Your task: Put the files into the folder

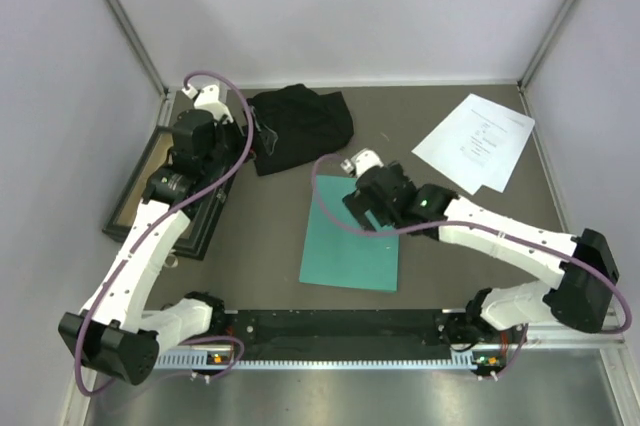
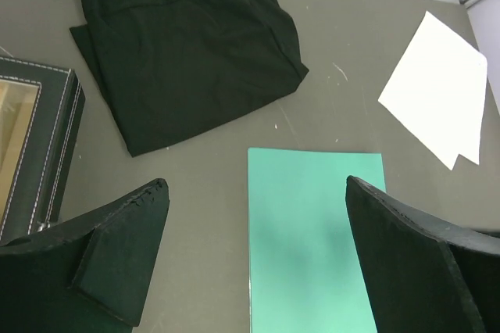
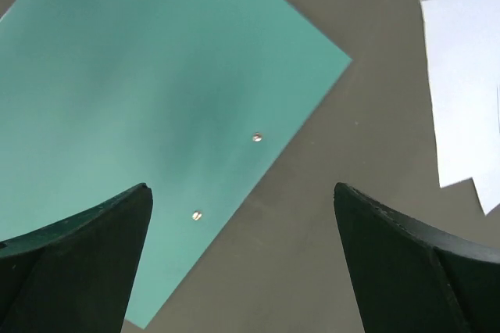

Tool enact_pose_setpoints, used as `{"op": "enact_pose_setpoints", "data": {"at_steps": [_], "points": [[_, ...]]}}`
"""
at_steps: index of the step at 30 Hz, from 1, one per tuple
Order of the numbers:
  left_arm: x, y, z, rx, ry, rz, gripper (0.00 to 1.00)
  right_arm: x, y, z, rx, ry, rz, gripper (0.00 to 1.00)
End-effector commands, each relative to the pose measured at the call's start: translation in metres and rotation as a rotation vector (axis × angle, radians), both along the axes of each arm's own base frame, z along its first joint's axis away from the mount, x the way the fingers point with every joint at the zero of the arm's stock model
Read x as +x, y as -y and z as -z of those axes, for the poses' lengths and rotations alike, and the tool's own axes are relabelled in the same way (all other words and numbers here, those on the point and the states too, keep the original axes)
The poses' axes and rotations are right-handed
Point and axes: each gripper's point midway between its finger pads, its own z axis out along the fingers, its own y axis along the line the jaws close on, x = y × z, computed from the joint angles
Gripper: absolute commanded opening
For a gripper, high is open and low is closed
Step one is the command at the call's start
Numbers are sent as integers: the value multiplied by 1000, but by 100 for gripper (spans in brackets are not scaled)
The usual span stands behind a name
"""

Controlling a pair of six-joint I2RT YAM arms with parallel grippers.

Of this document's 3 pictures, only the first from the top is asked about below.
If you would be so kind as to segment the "teal file folder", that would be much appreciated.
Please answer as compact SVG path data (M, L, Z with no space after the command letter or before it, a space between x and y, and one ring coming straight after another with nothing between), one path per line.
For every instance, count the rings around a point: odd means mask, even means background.
M323 200L341 223L358 226L343 197L353 192L351 178L319 175L312 200L299 281L306 284L394 292L398 283L399 238L369 238L334 224L318 204Z

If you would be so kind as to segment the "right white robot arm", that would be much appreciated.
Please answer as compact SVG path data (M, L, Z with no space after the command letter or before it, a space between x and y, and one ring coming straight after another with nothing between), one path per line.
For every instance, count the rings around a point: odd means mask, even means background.
M356 180L343 203L368 234L399 232L466 247L514 266L532 281L480 290L457 326L487 342L515 326L555 320L597 334L604 323L619 272L605 236L530 226L483 208L435 185L416 186L397 162L383 164L370 150L342 169Z

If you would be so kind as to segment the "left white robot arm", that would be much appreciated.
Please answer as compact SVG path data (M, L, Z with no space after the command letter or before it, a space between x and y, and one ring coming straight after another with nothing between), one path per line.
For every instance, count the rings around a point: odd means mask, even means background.
M170 133L165 161L147 178L109 272L81 311L65 313L58 325L86 397L94 393L83 381L84 369L138 385L166 351L196 336L216 342L226 333L223 302L207 293L188 293L151 315L144 307L183 233L194 228L199 244L212 236L251 138L225 106L188 109Z

